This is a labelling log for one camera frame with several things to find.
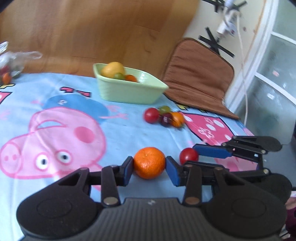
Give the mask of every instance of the frosted glass panel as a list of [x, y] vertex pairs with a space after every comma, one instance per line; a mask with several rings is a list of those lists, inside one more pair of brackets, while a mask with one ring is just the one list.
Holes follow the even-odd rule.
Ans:
[[[290, 143], [296, 120], [296, 106], [257, 77], [248, 90], [248, 100], [247, 128], [255, 136], [272, 136], [282, 144]], [[237, 114], [244, 122], [244, 101]]]
[[279, 0], [274, 32], [296, 40], [296, 7], [289, 0]]
[[296, 98], [296, 45], [271, 36], [258, 73]]

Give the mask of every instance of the brown cushion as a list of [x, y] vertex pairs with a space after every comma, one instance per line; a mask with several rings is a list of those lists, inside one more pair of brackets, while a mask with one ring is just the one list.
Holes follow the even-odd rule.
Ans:
[[170, 88], [165, 95], [180, 104], [234, 119], [222, 100], [234, 77], [233, 67], [195, 39], [183, 39], [176, 46], [163, 75]]

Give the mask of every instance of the tangerine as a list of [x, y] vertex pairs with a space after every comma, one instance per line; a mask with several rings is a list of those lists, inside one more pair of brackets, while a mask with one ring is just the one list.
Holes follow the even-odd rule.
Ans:
[[165, 169], [165, 155], [155, 147], [139, 150], [133, 161], [136, 174], [143, 179], [158, 177]]

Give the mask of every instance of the blue gripper pad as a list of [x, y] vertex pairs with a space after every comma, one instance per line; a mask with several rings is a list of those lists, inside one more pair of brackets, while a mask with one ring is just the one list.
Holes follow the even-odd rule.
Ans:
[[123, 186], [127, 186], [133, 173], [133, 158], [127, 157], [120, 168], [123, 170]]
[[171, 157], [167, 156], [165, 159], [165, 170], [176, 187], [180, 186], [181, 178], [179, 176], [179, 169], [182, 168], [180, 165]]
[[222, 146], [207, 146], [195, 144], [193, 149], [196, 150], [197, 153], [201, 156], [209, 156], [221, 159], [225, 159], [227, 157], [232, 156], [232, 154]]

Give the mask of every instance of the power cord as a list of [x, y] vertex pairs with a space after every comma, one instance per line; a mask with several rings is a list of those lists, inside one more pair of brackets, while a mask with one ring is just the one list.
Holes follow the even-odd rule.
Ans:
[[229, 24], [226, 21], [226, 14], [227, 14], [228, 9], [229, 9], [228, 7], [224, 7], [224, 9], [223, 9], [223, 21], [226, 24], [226, 26], [229, 28]]
[[242, 82], [244, 85], [244, 95], [245, 95], [245, 101], [246, 101], [246, 113], [244, 116], [244, 125], [246, 126], [247, 124], [247, 119], [248, 119], [248, 95], [247, 95], [247, 88], [246, 88], [246, 82], [245, 82], [245, 75], [244, 75], [244, 49], [243, 49], [243, 44], [242, 44], [242, 36], [240, 33], [240, 16], [241, 13], [238, 11], [237, 13], [237, 34], [239, 36], [239, 44], [240, 44], [240, 49], [242, 52]]

